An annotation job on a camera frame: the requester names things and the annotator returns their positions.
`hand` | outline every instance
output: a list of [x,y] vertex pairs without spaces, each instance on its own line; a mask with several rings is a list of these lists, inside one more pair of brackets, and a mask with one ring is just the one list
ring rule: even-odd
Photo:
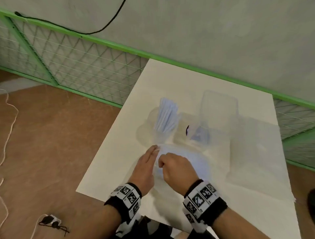
[[151,146],[146,153],[139,158],[137,165],[128,180],[129,183],[133,183],[139,188],[142,197],[154,186],[152,171],[158,155],[158,151],[155,151],[157,148],[157,145]]
[[186,194],[190,186],[199,179],[188,159],[167,153],[160,156],[158,166],[163,168],[164,181],[176,192]]

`blue face mask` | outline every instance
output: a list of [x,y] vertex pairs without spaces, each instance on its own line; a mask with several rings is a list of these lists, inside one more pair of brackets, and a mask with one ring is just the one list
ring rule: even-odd
[[172,100],[161,98],[160,107],[154,129],[158,132],[167,133],[172,131],[178,124],[178,106]]

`green metal railing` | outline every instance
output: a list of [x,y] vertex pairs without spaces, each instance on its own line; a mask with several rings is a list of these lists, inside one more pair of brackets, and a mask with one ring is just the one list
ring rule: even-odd
[[287,162],[315,170],[314,103],[0,9],[2,70],[121,108],[148,59],[272,94]]

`tabletop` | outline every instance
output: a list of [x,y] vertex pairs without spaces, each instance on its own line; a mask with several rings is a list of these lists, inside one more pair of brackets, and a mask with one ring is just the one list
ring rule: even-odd
[[[141,140],[141,126],[145,124],[148,114],[159,106],[160,98],[166,97],[176,102],[179,112],[196,114],[196,107],[205,90],[238,99],[241,117],[278,125],[271,94],[150,59],[80,182],[77,192],[106,201],[116,186],[126,182],[136,161],[148,148],[148,142]],[[273,134],[276,134],[273,146],[282,151],[279,131]],[[225,181],[230,170],[229,153],[229,149],[219,150],[217,156],[222,158],[211,162],[214,185],[221,191],[228,206],[271,239],[301,238],[293,200],[283,201]],[[274,161],[289,186],[284,157],[277,157]],[[152,190],[142,198],[139,212],[153,220],[190,231],[191,225],[181,210],[182,203],[167,203]]]

